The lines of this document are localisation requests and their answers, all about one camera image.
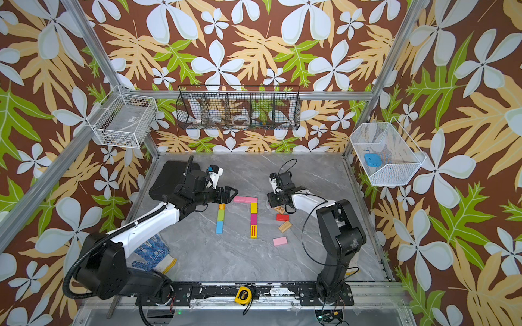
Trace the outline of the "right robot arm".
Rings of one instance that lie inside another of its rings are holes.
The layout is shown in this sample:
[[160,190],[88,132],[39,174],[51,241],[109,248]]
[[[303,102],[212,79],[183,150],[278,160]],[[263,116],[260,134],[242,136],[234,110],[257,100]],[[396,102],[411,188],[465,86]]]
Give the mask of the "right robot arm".
[[318,274],[316,293],[323,303],[332,304],[351,293],[345,277],[349,263],[366,243],[364,228],[348,200],[326,200],[305,187],[297,187],[292,173],[272,173],[273,191],[267,194],[272,208],[289,206],[308,213],[318,221],[319,234],[326,250],[326,261]]

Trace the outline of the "pink block top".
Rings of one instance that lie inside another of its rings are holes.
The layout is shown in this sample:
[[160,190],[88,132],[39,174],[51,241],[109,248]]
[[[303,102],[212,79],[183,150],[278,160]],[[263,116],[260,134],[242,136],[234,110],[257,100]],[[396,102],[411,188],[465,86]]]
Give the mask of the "pink block top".
[[248,200],[246,197],[236,196],[236,197],[233,198],[233,202],[237,202],[237,203],[249,203],[249,200]]

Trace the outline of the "green block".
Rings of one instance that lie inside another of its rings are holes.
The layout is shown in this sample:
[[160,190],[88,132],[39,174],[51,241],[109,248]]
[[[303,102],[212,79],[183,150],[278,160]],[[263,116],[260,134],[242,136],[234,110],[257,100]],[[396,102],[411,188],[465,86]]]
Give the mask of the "green block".
[[218,217],[217,217],[217,220],[218,220],[218,221],[224,221],[225,210],[220,209],[220,210],[218,211],[218,215],[217,215],[217,216],[218,216]]

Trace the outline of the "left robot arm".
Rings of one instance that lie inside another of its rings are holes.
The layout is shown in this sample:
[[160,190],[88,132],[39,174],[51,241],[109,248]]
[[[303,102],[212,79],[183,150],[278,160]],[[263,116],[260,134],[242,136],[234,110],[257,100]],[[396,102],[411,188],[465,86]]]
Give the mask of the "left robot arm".
[[171,279],[156,270],[127,265],[129,256],[147,240],[175,225],[198,206],[229,204],[237,189],[218,186],[222,169],[185,171],[181,183],[160,191],[160,204],[149,213],[111,232],[89,235],[79,258],[66,272],[63,294],[74,300],[114,296],[149,298],[164,304],[171,297]]

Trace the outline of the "blue block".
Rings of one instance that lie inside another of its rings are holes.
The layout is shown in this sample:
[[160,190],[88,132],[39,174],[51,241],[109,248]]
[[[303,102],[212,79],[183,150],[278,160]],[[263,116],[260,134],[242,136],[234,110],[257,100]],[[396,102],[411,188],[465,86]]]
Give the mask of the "blue block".
[[224,222],[223,221],[217,221],[216,223],[216,234],[222,234],[224,230]]

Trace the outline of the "yellow red striped block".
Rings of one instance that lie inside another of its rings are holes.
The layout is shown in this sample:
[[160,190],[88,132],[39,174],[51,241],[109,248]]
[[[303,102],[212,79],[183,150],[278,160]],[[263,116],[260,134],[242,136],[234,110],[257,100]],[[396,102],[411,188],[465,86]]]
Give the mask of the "yellow red striped block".
[[258,226],[257,225],[250,226],[250,238],[251,239],[258,238]]

